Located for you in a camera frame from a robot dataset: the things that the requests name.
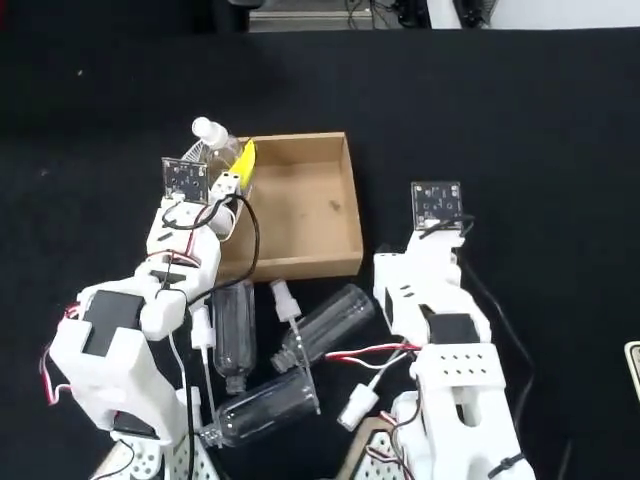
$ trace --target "black cable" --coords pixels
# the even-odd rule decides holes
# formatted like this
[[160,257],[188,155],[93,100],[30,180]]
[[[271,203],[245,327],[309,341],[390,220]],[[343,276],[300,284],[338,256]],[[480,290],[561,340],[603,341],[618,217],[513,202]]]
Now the black cable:
[[162,214],[162,224],[165,227],[169,227],[169,228],[172,228],[174,230],[196,230],[196,229],[198,229],[200,227],[204,227],[211,220],[213,220],[213,217],[216,216],[216,214],[218,213],[218,209],[220,208],[220,205],[225,203],[225,201],[227,199],[232,198],[233,195],[235,195],[235,194],[227,195],[222,200],[216,201],[216,203],[213,204],[213,208],[211,209],[211,211],[204,218],[194,222],[192,225],[178,225],[175,220],[168,220],[167,219],[167,215],[169,215],[169,213],[171,213],[171,211],[174,208],[176,208],[178,205],[180,205],[180,202],[177,202],[174,205],[172,205],[169,208],[167,208],[167,210]]
[[[354,5],[353,5],[352,8],[349,8],[349,2],[350,1],[354,2]],[[358,0],[357,2],[355,0],[344,0],[344,8],[347,11],[347,26],[351,30],[359,30],[358,25],[356,24],[355,20],[353,19],[353,14],[358,9],[358,7],[360,7],[360,5],[362,5],[363,1],[364,0]]]
[[387,19],[386,19],[386,18],[384,18],[384,15],[382,15],[382,14],[380,13],[380,11],[378,10],[378,7],[380,7],[380,6],[381,6],[382,8],[384,8],[384,5],[382,5],[382,4],[378,3],[378,2],[376,2],[375,0],[370,0],[370,3],[371,3],[371,24],[373,25],[373,29],[374,29],[374,30],[376,29],[376,22],[375,22],[374,17],[375,17],[376,15],[378,15],[378,18],[379,18],[380,20],[382,20],[382,23],[384,23],[384,24],[385,24],[385,26],[387,27],[387,29],[391,30],[391,25],[389,24],[389,22],[387,21]]
[[[169,281],[169,272],[171,272],[171,265],[173,265],[173,254],[169,257],[169,265],[167,266],[167,273],[164,274],[164,280],[162,281],[162,285],[160,285],[160,290],[164,290],[165,287],[167,286],[167,282]],[[158,298],[158,293],[160,292],[160,290],[156,292],[156,298]]]
[[[188,320],[189,329],[193,326],[193,318],[191,317],[191,312],[189,311],[189,307],[185,308],[185,320]],[[189,380],[189,357],[182,359],[182,363],[184,364],[184,388],[186,391],[187,397],[187,436],[189,441],[189,460],[187,463],[187,478],[186,480],[191,480],[193,478],[193,468],[195,463],[195,431],[193,428],[193,398],[191,398],[191,381]]]
[[251,217],[251,221],[253,223],[253,230],[255,232],[253,259],[251,260],[251,265],[249,265],[249,268],[238,278],[235,278],[233,280],[228,280],[223,283],[219,283],[218,285],[215,285],[213,288],[210,288],[209,290],[205,290],[200,295],[197,295],[188,303],[189,306],[193,305],[198,300],[203,299],[207,295],[213,294],[218,289],[230,287],[232,285],[235,285],[236,283],[240,283],[243,280],[246,280],[251,275],[253,275],[253,272],[255,272],[256,270],[256,265],[258,264],[258,257],[260,256],[260,225],[258,224],[258,217],[256,216],[256,212],[253,210],[253,207],[249,203],[249,200],[247,200],[244,196],[233,193],[233,194],[227,195],[227,197],[235,198],[236,200],[239,200],[242,203],[244,203],[244,206],[247,208],[247,211],[249,212],[249,216]]
[[102,480],[103,478],[113,477],[114,475],[118,475],[119,473],[124,472],[127,468],[129,468],[131,466],[131,464],[133,463],[133,461],[136,458],[135,450],[133,449],[133,447],[131,445],[129,445],[128,443],[126,443],[123,440],[118,440],[118,442],[123,444],[125,447],[127,447],[131,451],[131,459],[127,462],[127,464],[124,467],[119,468],[118,470],[116,470],[114,472],[111,472],[111,473],[105,473],[103,475],[98,475],[97,477],[91,477],[91,480]]
[[464,237],[464,235],[466,235],[469,230],[471,230],[473,228],[473,222],[475,221],[476,217],[474,217],[473,215],[466,215],[466,214],[462,214],[462,215],[456,215],[454,217],[451,217],[447,220],[441,220],[440,222],[436,223],[435,225],[425,229],[421,234],[420,234],[420,240],[422,240],[425,237],[428,237],[429,235],[431,235],[433,232],[437,232],[438,230],[444,230],[447,227],[450,227],[451,225],[455,225],[456,223],[459,222],[471,222],[471,226],[467,227],[466,230],[463,230],[460,233],[461,237]]
[[471,279],[471,281],[475,284],[476,288],[480,291],[480,293],[493,304],[493,308],[498,313],[498,318],[502,322],[502,325],[504,326],[505,330],[507,331],[507,334],[511,338],[511,341],[520,352],[520,355],[522,355],[522,358],[524,358],[524,360],[526,361],[527,366],[529,367],[529,370],[531,372],[526,385],[520,392],[520,395],[518,395],[518,399],[516,400],[516,405],[513,409],[513,423],[516,430],[516,435],[518,436],[518,438],[520,438],[520,422],[522,420],[522,413],[524,412],[524,408],[527,403],[527,398],[529,397],[529,393],[531,392],[531,389],[533,387],[533,382],[535,380],[535,365],[533,363],[533,359],[531,358],[531,355],[529,355],[529,352],[527,351],[526,347],[520,340],[520,337],[518,337],[518,334],[514,330],[513,325],[511,325],[509,318],[504,313],[504,310],[502,309],[502,306],[500,305],[496,297],[494,297],[493,294],[489,291],[489,289],[485,286],[485,284],[482,283],[482,281],[480,280],[478,275],[476,275],[473,268],[471,268],[471,265],[469,265],[469,262],[465,261],[460,256],[458,256],[458,258],[463,270],[468,275],[469,279]]
[[[187,297],[187,294],[182,290],[172,289],[172,288],[169,288],[169,290],[182,292],[182,294],[185,296],[185,299]],[[195,466],[195,429],[193,427],[193,398],[191,395],[191,379],[189,377],[189,371],[190,371],[189,362],[191,361],[191,355],[193,353],[193,350],[190,348],[191,347],[190,332],[192,327],[193,327],[193,318],[191,316],[191,311],[187,306],[184,309],[184,322],[182,324],[182,327],[180,327],[183,329],[184,335],[182,335],[182,342],[176,345],[176,350],[180,348],[180,349],[187,350],[187,352],[189,352],[186,355],[179,353],[180,358],[182,359],[182,365],[184,366],[184,388],[186,390],[185,395],[187,398],[187,441],[189,443],[189,459],[187,462],[186,480],[192,480],[193,470]]]
[[374,5],[375,5],[376,7],[380,7],[380,8],[382,8],[385,12],[389,12],[389,13],[391,13],[391,12],[394,12],[394,11],[395,11],[395,9],[393,8],[393,6],[392,6],[392,5],[385,5],[384,3],[382,3],[382,2],[377,2],[377,1],[375,1],[375,0],[374,0],[374,2],[373,2],[373,3],[374,3]]
[[398,448],[398,443],[396,442],[396,434],[400,428],[404,427],[405,425],[409,425],[416,418],[418,418],[418,415],[422,410],[422,389],[420,388],[420,381],[418,379],[416,379],[416,385],[418,388],[418,399],[416,401],[416,411],[413,412],[413,415],[411,415],[411,417],[408,420],[405,420],[404,422],[396,423],[391,429],[391,432],[389,433],[389,436],[391,437],[391,448],[393,449],[393,453],[395,453],[396,458],[398,459],[398,462],[400,462],[400,465],[402,466],[402,470],[405,472],[407,477],[409,477],[409,480],[415,480],[415,478],[411,473],[411,470],[409,470],[409,466],[405,463],[403,457],[400,455],[400,449]]
[[371,11],[371,29],[377,30],[376,28],[376,15],[375,15],[375,6],[373,0],[369,0],[369,10]]
[[513,466],[521,460],[524,460],[524,453],[522,452],[514,455],[513,457],[503,458],[500,461],[500,465],[487,473],[487,478],[491,480],[492,478],[497,477],[502,472],[506,472],[507,470],[513,468]]

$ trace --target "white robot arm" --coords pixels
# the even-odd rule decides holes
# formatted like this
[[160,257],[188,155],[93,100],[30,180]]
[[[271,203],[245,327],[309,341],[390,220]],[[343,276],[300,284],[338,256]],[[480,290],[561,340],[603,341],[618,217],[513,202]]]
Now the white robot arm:
[[[150,251],[132,277],[82,290],[78,319],[60,322],[50,355],[98,428],[175,445],[186,433],[185,408],[157,370],[148,342],[180,327],[187,302],[213,287],[220,242],[209,226],[185,231],[186,241],[178,231],[163,232],[168,229],[161,217],[175,202],[162,203],[148,245],[155,250],[157,239],[171,234],[162,241],[164,248]],[[178,218],[193,223],[203,206],[183,203]],[[163,288],[165,282],[170,289]],[[194,317],[209,318],[204,299],[189,308]]]
[[[172,335],[188,312],[191,346],[203,350],[203,362],[206,348],[214,346],[205,301],[220,264],[218,237],[231,235],[240,206],[248,206],[243,195],[250,177],[245,170],[247,189],[243,191],[238,173],[227,169],[212,173],[219,166],[212,162],[218,161],[219,149],[226,148],[230,137],[218,127],[214,130],[225,134],[221,138],[226,143],[208,138],[213,142],[209,144],[202,139],[182,159],[163,159],[165,195],[147,238],[146,259],[131,277],[83,289],[73,315],[65,315],[48,349],[67,377],[74,399],[94,424],[135,452],[125,468],[130,467],[131,475],[140,480],[155,478],[162,464],[165,479],[181,478],[175,477],[173,463],[182,462],[180,456],[189,452],[186,439],[192,440],[194,449],[202,449],[199,441],[193,443],[193,435],[187,435],[202,426],[198,389],[176,390],[158,370],[149,342]],[[255,223],[252,209],[248,210]],[[193,454],[188,454],[185,469],[186,463],[191,469]],[[143,457],[154,460],[138,465],[137,459]],[[202,462],[210,464],[200,458],[200,470],[193,471],[215,479],[213,467],[203,467]]]
[[415,231],[404,253],[374,256],[374,296],[393,334],[421,347],[418,392],[394,402],[397,442],[416,480],[532,480],[504,394],[489,321],[460,287],[460,187],[412,185]]

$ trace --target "plastic bottle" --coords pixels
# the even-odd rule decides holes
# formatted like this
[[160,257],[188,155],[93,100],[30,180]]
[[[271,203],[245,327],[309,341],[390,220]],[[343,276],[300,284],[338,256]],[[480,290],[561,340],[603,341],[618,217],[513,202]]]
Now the plastic bottle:
[[220,405],[200,438],[207,446],[237,447],[313,412],[317,401],[311,380],[296,368]]
[[[375,308],[369,297],[355,285],[349,284],[298,323],[302,346],[309,363],[313,364],[339,340],[367,320],[373,318]],[[271,358],[280,373],[304,361],[291,329],[284,336],[282,349]]]
[[226,379],[227,393],[245,391],[247,375],[256,365],[253,284],[246,280],[213,294],[216,348],[213,364]]
[[191,131],[202,141],[200,161],[207,162],[209,185],[213,185],[220,173],[231,168],[240,157],[242,145],[226,128],[207,117],[196,118],[191,124]]

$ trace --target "wooden box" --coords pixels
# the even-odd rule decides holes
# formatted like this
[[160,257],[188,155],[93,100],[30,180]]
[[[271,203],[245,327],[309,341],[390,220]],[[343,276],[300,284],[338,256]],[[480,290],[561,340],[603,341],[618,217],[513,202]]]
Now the wooden box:
[[[362,233],[344,133],[254,137],[250,202],[260,224],[254,281],[353,275]],[[220,277],[233,278],[253,256],[251,218],[243,210],[222,245]]]

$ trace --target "black fabric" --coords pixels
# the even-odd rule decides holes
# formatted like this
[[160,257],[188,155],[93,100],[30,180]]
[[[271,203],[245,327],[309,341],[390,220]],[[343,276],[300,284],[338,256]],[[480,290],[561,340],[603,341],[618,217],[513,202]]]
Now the black fabric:
[[[133,272],[162,192],[160,157],[188,148],[191,121],[206,114],[239,135],[347,132],[366,288],[375,248],[408,240],[409,183],[460,181],[477,219],[466,256],[537,364],[522,448],[538,478],[554,478],[568,438],[568,479],[637,478],[640,409],[623,346],[640,337],[639,51],[637,30],[0,45],[0,476],[86,478],[105,455],[110,440],[74,402],[46,407],[38,357],[78,290]],[[291,290],[309,311],[345,281]],[[284,330],[265,288],[256,305],[249,386],[274,376]],[[512,400],[526,371],[494,332]],[[387,338],[380,317],[341,347]],[[335,418],[371,374],[314,372],[322,416],[225,449],[232,478],[337,472],[352,437]],[[379,407],[410,386],[406,368],[389,372]]]

